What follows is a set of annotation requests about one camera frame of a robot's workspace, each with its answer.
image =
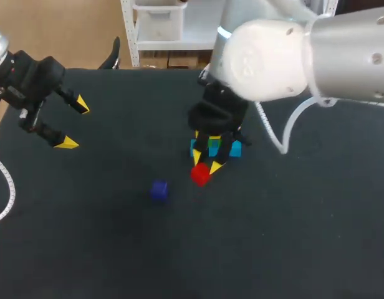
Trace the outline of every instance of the dark tabletop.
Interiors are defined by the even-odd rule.
[[[204,188],[190,179],[187,70],[71,70],[91,112],[42,113],[80,143],[0,126],[17,197],[0,222],[0,299],[384,298],[384,108],[311,107],[282,156],[250,107],[254,145]],[[281,134],[301,99],[264,108]],[[153,204],[155,179],[170,203]],[[0,211],[8,191],[0,173]]]

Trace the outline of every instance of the shelf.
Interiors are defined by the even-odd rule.
[[[188,1],[182,40],[149,41],[144,39],[144,33],[139,31],[138,50],[212,50],[224,3],[225,0]]]

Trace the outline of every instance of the cable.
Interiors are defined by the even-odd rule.
[[[209,74],[209,68],[210,68],[210,64],[208,64],[207,66],[204,67],[204,69],[199,74],[199,79],[201,79],[201,80],[207,79],[207,76]]]
[[[6,178],[8,187],[9,187],[9,201],[5,207],[5,209],[0,213],[0,221],[8,215],[9,211],[12,209],[13,204],[15,202],[16,197],[16,190],[15,190],[15,184],[13,183],[12,177],[9,174],[9,171],[6,169],[6,167],[0,162],[0,170],[3,173],[3,175]]]
[[[308,100],[301,103],[292,113],[292,115],[287,120],[284,133],[282,135],[282,143],[278,140],[277,136],[274,133],[274,130],[272,129],[271,124],[269,123],[269,120],[267,118],[266,113],[264,112],[263,107],[261,106],[260,102],[256,102],[256,108],[259,112],[259,115],[261,117],[262,123],[266,127],[267,133],[273,142],[273,144],[276,146],[276,148],[281,152],[281,154],[287,154],[289,150],[289,141],[290,141],[290,134],[292,133],[292,129],[294,126],[294,123],[300,116],[300,114],[303,113],[305,109],[308,107],[315,105],[318,103],[318,101],[315,98],[309,98]]]

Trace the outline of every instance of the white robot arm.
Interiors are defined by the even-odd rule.
[[[199,132],[195,164],[205,159],[210,136],[222,140],[210,174],[226,163],[234,140],[250,144],[241,133],[247,100],[256,102],[270,139],[286,154],[296,119],[311,105],[384,103],[384,7],[333,17],[317,15],[301,0],[227,0],[199,82],[203,100],[189,112],[190,128]],[[279,141],[260,102],[305,90],[313,97],[296,108]]]
[[[246,100],[293,97],[309,88],[316,98],[384,102],[384,7],[249,21],[228,38],[222,66],[225,83]]]

